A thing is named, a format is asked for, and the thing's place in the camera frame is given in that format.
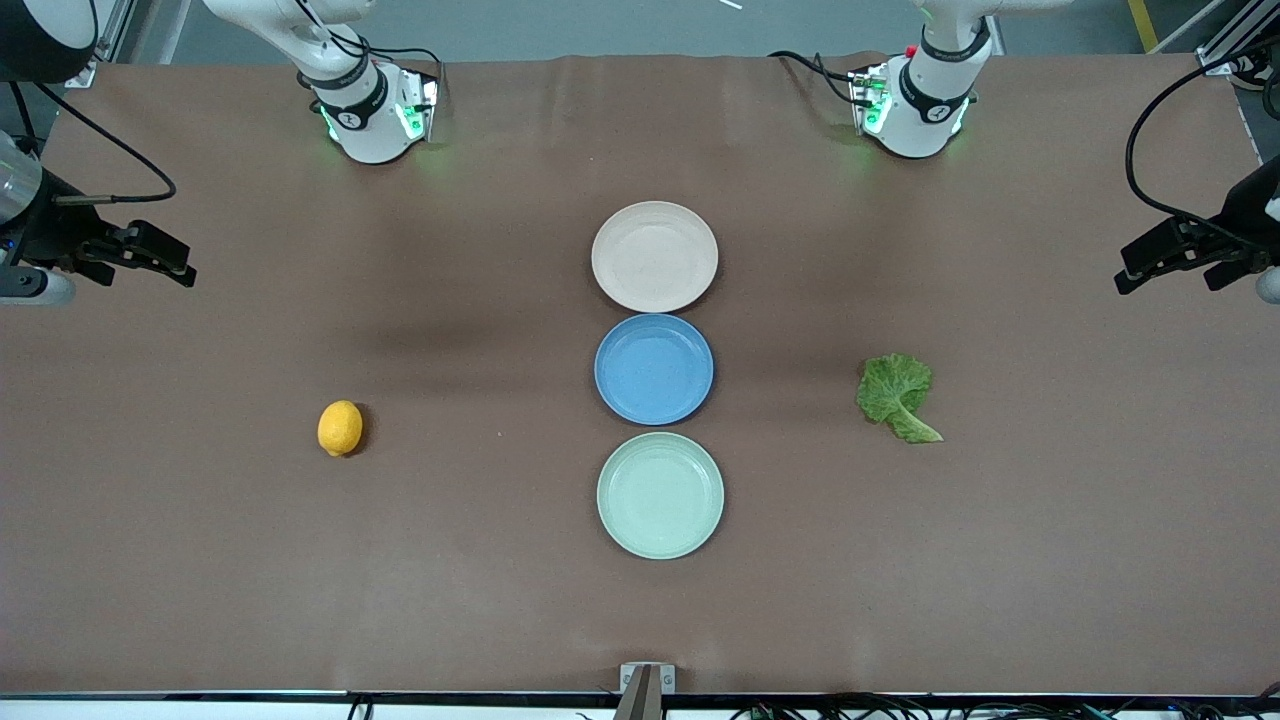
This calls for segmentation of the yellow lemon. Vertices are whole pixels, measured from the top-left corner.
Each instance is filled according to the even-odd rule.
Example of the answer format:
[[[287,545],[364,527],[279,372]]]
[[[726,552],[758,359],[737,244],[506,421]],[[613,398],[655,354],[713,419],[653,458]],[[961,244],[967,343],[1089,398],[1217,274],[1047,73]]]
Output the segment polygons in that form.
[[[348,400],[329,404],[316,427],[316,441],[330,457],[344,457],[360,446],[364,438],[364,415]]]

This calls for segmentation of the green lettuce leaf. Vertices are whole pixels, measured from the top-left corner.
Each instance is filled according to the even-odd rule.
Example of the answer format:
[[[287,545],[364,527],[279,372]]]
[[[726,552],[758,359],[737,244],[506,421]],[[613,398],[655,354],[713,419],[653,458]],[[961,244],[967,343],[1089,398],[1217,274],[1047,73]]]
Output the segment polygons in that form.
[[[933,379],[932,368],[911,355],[869,357],[861,365],[858,405],[869,421],[888,427],[905,443],[943,442],[942,434],[916,415]]]

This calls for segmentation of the brown table cover sheet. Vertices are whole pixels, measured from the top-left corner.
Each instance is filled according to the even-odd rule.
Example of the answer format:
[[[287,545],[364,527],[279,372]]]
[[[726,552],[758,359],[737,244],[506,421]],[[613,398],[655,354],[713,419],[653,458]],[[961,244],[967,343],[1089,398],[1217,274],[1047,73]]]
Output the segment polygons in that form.
[[[189,245],[0,307],[0,691],[1252,694],[1280,680],[1280,307],[1123,297],[1130,124],[1184,56],[1004,56],[946,152],[855,136],[760,58],[448,70],[438,143],[362,167],[284,67],[114,67],[72,104],[168,170],[109,208]],[[685,311],[726,486],[650,562],[596,515],[636,434],[591,364],[590,247],[716,232]],[[909,445],[861,365],[934,373]],[[316,441],[338,400],[352,454]]]

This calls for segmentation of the beige round plate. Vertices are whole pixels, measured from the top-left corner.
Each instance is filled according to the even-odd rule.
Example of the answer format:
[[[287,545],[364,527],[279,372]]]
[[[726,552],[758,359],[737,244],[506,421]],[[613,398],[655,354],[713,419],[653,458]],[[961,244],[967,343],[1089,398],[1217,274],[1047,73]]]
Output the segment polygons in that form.
[[[622,208],[591,243],[591,273],[616,304],[636,313],[676,313],[701,299],[721,264],[714,231],[667,201]]]

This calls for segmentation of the blue round plate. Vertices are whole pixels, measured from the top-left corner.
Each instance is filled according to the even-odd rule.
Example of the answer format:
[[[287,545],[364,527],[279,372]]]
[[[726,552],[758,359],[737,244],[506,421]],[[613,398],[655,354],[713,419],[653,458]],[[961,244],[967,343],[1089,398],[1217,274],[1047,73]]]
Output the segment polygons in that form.
[[[599,343],[593,377],[605,406],[640,427],[668,427],[699,411],[716,380],[705,336],[671,314],[637,314]]]

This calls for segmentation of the light green round plate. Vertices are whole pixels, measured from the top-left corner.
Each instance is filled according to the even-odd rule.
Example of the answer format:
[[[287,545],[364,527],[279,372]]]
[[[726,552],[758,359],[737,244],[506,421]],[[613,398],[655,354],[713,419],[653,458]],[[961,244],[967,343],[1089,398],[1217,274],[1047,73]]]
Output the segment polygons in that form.
[[[724,512],[726,486],[712,455],[672,432],[649,432],[620,445],[596,483],[602,525],[626,552],[669,561],[700,550]]]

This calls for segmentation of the aluminium frame profile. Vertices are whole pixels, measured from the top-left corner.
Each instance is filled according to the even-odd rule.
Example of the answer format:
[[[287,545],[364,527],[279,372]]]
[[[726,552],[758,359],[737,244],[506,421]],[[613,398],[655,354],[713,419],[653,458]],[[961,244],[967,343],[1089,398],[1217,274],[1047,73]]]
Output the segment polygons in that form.
[[[1216,61],[1274,36],[1280,36],[1280,0],[1245,0],[1244,6],[1197,53],[1202,61]],[[1272,77],[1275,64],[1272,50],[1261,47],[1215,72],[1229,73],[1229,79],[1238,88],[1260,94]]]
[[[97,41],[93,55],[81,72],[63,83],[64,88],[90,88],[97,72],[123,58],[125,36],[140,0],[90,0]]]

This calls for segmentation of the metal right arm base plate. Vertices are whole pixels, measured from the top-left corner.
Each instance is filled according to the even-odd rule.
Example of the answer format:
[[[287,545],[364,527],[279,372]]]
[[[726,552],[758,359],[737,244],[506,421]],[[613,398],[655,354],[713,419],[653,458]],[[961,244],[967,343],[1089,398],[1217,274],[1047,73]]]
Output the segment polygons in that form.
[[[439,102],[440,78],[408,68],[398,72],[396,117],[411,143],[428,141]]]

